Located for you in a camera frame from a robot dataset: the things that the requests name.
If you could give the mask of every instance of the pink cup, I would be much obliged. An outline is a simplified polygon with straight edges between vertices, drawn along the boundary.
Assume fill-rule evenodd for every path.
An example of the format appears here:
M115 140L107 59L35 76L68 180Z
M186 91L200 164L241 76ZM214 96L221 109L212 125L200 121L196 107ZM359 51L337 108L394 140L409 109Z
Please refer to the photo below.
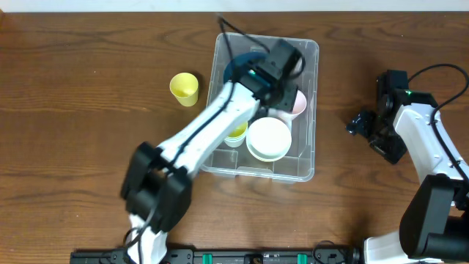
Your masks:
M278 117L285 122L291 122L305 111L307 105L308 101L306 100L306 96L300 90L298 90L292 112L269 109L269 117Z

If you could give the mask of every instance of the wire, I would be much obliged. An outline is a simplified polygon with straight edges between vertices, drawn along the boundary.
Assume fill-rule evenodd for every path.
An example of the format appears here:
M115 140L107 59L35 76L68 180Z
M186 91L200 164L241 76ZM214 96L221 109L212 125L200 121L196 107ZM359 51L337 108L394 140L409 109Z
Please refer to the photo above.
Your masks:
M317 249L318 246L320 246L321 244L324 244L324 243L329 243L329 244L331 244L332 246L335 246L335 243L332 242L332 241L320 241L319 243L316 244L316 246L315 246L314 249L313 249L313 258L314 258L319 264L324 264L324 262L321 261L321 260L316 256L316 249ZM344 253L341 249L337 249L337 250L340 252L340 254L342 254L342 257L344 258L344 261L342 261L342 262L340 262L340 263L337 263L337 264L345 263L345 262L347 261L347 259L346 259L347 256L345 255L345 253Z
M223 16L221 16L221 14L218 14L218 18L225 24L227 25L228 27L230 27L231 29L235 30L237 33L243 35L244 37L246 37L248 40L252 41L253 43L256 43L257 45L261 46L263 49L265 49L265 51L267 53L270 53L270 49L262 42L256 40L255 38L249 36L248 34L246 34L245 32L241 31L240 29L238 29L236 26L233 26L230 22L228 22Z
M124 249L129 249L131 246L135 245L136 243L138 243L137 247L138 247L138 251L139 251L139 264L142 264L143 261L142 261L142 257L143 257L143 251L141 249L141 237L142 235L144 234L145 230L149 227L149 223L152 221L152 218L153 216L155 215L155 212L156 212L156 207L153 207L149 213L148 213L148 217L147 217L147 220L145 220L144 224L141 226L141 227L132 227L130 228L126 233L125 233L125 236L124 236ZM127 238L129 237L129 235L134 232L134 231L137 231L137 236L131 240L129 243L126 243L127 242Z
M184 149L189 145L189 142L191 142L191 140L197 136L198 133L200 133L200 131L202 131L210 122L212 122L222 111L224 111L226 109L226 107L228 106L228 103L231 101L232 97L233 97L233 94L235 92L235 83L238 81L239 79L239 76L237 74L237 66L235 65L235 61L233 60L233 50L232 50L232 47L229 43L229 40L228 40L228 36L226 36L226 31L225 31L225 27L224 27L224 24L226 24L227 26L231 27L232 29L234 29L235 31L237 31L238 33L242 34L243 36L247 37L249 40L261 45L267 52L270 52L269 48L267 48L267 46L265 46L264 44L260 43L259 41L255 40L254 38L252 37L249 37L246 33L240 31L238 28L236 28L235 26L231 25L228 21L226 21L221 15L218 16L218 24L220 25L220 30L221 30L221 33L223 34L223 38L224 38L224 41L225 41L225 44L226 44L226 48L228 49L228 55L229 55L229 61L230 62L233 62L231 63L231 67L232 67L232 89L231 91L229 92L229 96L228 98L226 99L225 103L220 107L219 110L217 110L216 113L214 113L213 116L211 116L211 118L209 118L208 120L206 120L200 127L198 127L180 146L179 150L177 151L175 157L173 158L173 160L170 162L171 165L174 165L177 161L177 159L179 158L179 156L184 152Z
M288 76L287 80L292 80L292 79L296 79L298 77L300 77L301 73L303 73L303 71L305 70L305 67L306 67L306 59L305 59L305 56L303 56L301 54L301 69L299 72L297 73L293 73L292 75Z
M415 73L414 75L412 75L409 79L408 79L408 82L411 82L415 77L417 77L420 73L424 72L424 71L427 71L427 70L430 70L430 69L433 69L433 68L436 68L436 67L452 67L456 70L458 70L460 73L463 74L465 80L466 80L466 85L464 86L464 88L462 89L461 92L457 93L455 96L453 96L452 98L449 98L449 100L447 100L446 102L444 103L441 103L439 106L437 106L435 109L433 109L433 112L432 114L430 115L430 125L432 126L432 129L433 129L433 132L435 133L435 136L437 137L438 141L440 142L441 144L441 147L445 150L445 153L446 155L448 155L448 158L449 160L452 162L454 168L458 171L458 173L461 175L462 179L464 180L464 183L466 185L466 188L469 188L469 178L468 176L464 173L464 171L461 169L461 167L459 166L459 163L460 161L457 161L453 154L451 153L451 151L449 150L448 146L446 146L446 143L444 142L443 138L441 137L440 135L440 132L438 131L437 129L437 120L435 120L435 115L437 114L438 111L440 111L440 109L442 109L445 105L449 104L450 102L456 100L459 96L463 95L466 90L468 89L469 87L469 76L468 76L468 73L463 70L461 67L459 66L456 66L456 65L453 65L453 64L449 64L449 63L441 63L441 64L436 64L436 65L431 65L429 67L426 67L420 71L418 71L417 73Z

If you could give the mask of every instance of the blue plate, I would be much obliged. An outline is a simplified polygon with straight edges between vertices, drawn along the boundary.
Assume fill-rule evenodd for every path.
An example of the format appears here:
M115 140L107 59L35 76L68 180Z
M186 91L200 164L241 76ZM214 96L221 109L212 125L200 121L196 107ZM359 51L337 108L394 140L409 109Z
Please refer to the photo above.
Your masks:
M232 63L236 63L236 65L239 66L245 64L250 60L264 59L266 56L267 54L261 52L248 52L247 54L241 54L236 56L231 62L229 62L229 64L225 68L225 71L223 72L223 83L225 84L232 77Z

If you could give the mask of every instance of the cup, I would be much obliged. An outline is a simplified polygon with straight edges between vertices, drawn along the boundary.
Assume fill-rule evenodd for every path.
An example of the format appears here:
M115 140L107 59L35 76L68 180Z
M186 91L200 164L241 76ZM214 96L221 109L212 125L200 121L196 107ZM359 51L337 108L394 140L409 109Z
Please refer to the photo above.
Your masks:
M235 128L225 139L225 144L228 147L239 147L243 144L246 132L248 131L248 123L244 122Z
M169 89L183 106L193 106L199 99L199 82L190 73L179 73L173 77Z
M293 110L291 112L286 112L277 109L269 109L269 117L278 117L285 122L293 121L297 116L303 113L308 105L306 96L298 90L296 93L295 104L293 105Z

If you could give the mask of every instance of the green connector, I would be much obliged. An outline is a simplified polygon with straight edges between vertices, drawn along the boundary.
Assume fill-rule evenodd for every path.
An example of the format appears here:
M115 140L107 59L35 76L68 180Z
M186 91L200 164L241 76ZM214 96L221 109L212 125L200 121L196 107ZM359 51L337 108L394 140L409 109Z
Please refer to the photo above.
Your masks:
M308 256L306 254L298 254L298 264L308 264Z
M202 255L202 264L212 264L212 255L211 254L203 254Z

